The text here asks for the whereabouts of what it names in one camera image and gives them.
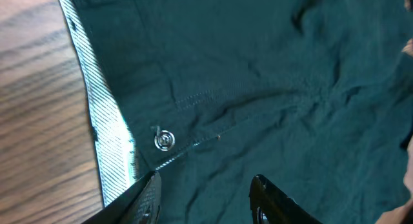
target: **wrinkle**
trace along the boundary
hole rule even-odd
[[[195,115],[195,118],[191,120],[191,122],[189,122],[188,129],[195,130],[198,124],[199,124],[199,115]]]
[[[304,15],[311,9],[313,9],[315,6],[317,6],[321,0],[302,0],[302,4],[296,12],[291,17],[291,23],[292,26],[301,34],[304,35],[304,30],[303,30],[303,18]]]
[[[232,103],[223,105],[221,110],[218,110],[218,113],[213,116],[209,121],[206,122],[206,124],[211,124],[216,122],[217,120],[225,117],[229,112],[237,109],[242,109],[246,106],[249,106],[255,102],[266,100],[266,99],[272,99],[275,97],[280,97],[280,96],[294,96],[298,95],[299,92],[296,90],[275,90],[275,91],[269,91],[269,92],[260,92],[259,94],[252,96],[252,97],[241,97],[241,99],[235,100]]]
[[[189,222],[189,214],[192,210],[192,207],[194,206],[195,201],[198,199],[199,195],[202,194],[207,189],[209,184],[219,175],[222,175],[224,172],[226,172],[230,166],[237,165],[237,163],[234,163],[235,161],[243,158],[248,153],[250,153],[252,150],[257,150],[256,146],[259,146],[260,143],[264,141],[264,139],[266,139],[267,136],[270,136],[273,129],[274,129],[274,125],[271,125],[270,127],[267,127],[266,129],[259,132],[250,141],[245,143],[245,146],[240,152],[232,156],[227,156],[224,160],[222,160],[220,166],[215,171],[213,171],[211,174],[209,174],[206,181],[197,186],[194,194],[192,195],[191,199],[189,200],[185,208],[185,223]]]
[[[310,134],[310,136],[315,136],[316,135],[316,131],[314,130],[314,128],[311,127],[311,125],[310,125],[310,123],[308,123],[308,121],[306,121],[304,118],[301,118],[300,122],[303,125],[304,129]]]
[[[241,177],[242,177],[243,171],[244,171],[244,169],[242,169],[241,172],[239,173]],[[231,204],[232,201],[234,200],[235,195],[236,195],[237,192],[239,191],[240,186],[237,186],[236,188],[237,188],[237,189],[233,190],[233,193],[231,193],[230,198],[228,199],[228,201],[226,201],[226,202],[224,203],[224,205],[223,205],[223,210],[221,210],[221,212],[219,212],[219,214],[217,215],[217,219],[215,220],[214,223],[217,223],[217,224],[218,224],[218,223],[221,222],[222,217],[223,217],[224,214],[227,212],[227,207],[228,207],[229,204]]]
[[[248,60],[247,61],[247,69],[257,78],[261,78],[261,72],[257,69],[257,61],[256,60]]]
[[[333,67],[333,87],[338,83],[341,75],[341,60],[340,58],[336,59]]]
[[[347,91],[345,92],[346,100],[345,100],[344,104],[347,106],[347,105],[350,103],[350,100],[351,100],[354,96],[356,96],[357,94],[360,93],[360,90],[361,90],[361,89],[362,89],[361,86],[357,86],[357,87],[350,88],[349,90],[347,90]]]
[[[150,30],[148,29],[148,25],[146,24],[146,21],[144,20],[144,17],[143,17],[143,12],[139,8],[139,5],[138,5],[136,0],[134,0],[134,6],[136,8],[136,12],[137,12],[137,15],[139,17],[139,20],[142,24],[143,32],[148,37],[148,39],[150,39],[150,34],[149,34]],[[172,79],[169,76],[168,72],[166,71],[166,69],[164,67],[164,64],[162,62],[163,61],[159,58],[159,55],[157,54],[156,58],[153,60],[153,63],[156,64],[159,67],[160,71],[162,71],[162,73],[165,75],[166,80],[168,81],[168,85],[169,85],[170,97],[174,102],[176,102],[177,99],[175,97],[174,84],[173,84]]]

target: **wood grain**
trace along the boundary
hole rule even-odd
[[[102,208],[85,86],[57,0],[0,0],[0,223]]]

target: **striped trim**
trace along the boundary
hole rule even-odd
[[[59,0],[85,79],[103,204],[109,205],[137,178],[135,141],[99,67],[72,0]]]

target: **wooden surface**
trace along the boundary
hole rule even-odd
[[[0,0],[0,223],[102,207],[85,87],[57,0]]]

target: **green cloth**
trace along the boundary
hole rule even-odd
[[[160,223],[251,223],[256,174],[322,223],[373,223],[409,198],[403,0],[73,1],[141,172],[167,163]]]

